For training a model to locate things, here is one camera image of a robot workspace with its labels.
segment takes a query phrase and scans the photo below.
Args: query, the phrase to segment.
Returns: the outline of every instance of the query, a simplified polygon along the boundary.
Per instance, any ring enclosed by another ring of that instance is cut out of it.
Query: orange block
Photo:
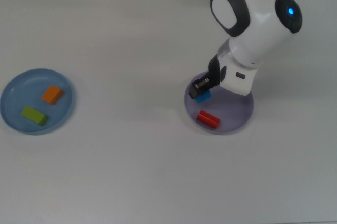
[[[64,92],[58,87],[51,85],[48,90],[41,96],[41,99],[49,104],[55,104]]]

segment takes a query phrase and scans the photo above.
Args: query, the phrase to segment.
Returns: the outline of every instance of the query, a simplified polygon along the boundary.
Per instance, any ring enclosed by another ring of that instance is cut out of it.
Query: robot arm
[[[294,0],[211,0],[211,10],[230,38],[209,62],[208,72],[192,83],[191,98],[217,85],[249,94],[265,58],[302,26]]]

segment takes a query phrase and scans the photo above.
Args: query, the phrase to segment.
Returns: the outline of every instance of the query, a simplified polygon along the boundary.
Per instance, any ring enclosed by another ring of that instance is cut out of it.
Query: red cylinder
[[[215,116],[205,112],[204,110],[200,110],[196,119],[198,121],[201,121],[202,123],[209,125],[212,128],[217,128],[220,123],[219,118],[216,118]]]

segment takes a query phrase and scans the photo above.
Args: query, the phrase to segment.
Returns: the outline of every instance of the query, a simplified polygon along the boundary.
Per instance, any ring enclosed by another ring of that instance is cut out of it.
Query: table surface
[[[296,0],[303,27],[267,59],[255,111],[210,135],[184,110],[227,34],[209,0],[0,0],[0,88],[32,68],[73,83],[58,130],[0,121],[1,223],[337,220],[337,0]]]

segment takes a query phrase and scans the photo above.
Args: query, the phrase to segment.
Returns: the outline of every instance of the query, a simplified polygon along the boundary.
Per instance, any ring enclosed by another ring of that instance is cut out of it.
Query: blue block
[[[211,92],[208,90],[208,91],[205,91],[203,92],[202,94],[200,94],[199,96],[197,96],[195,99],[196,102],[198,103],[201,103],[201,102],[204,102],[205,100],[211,98]]]

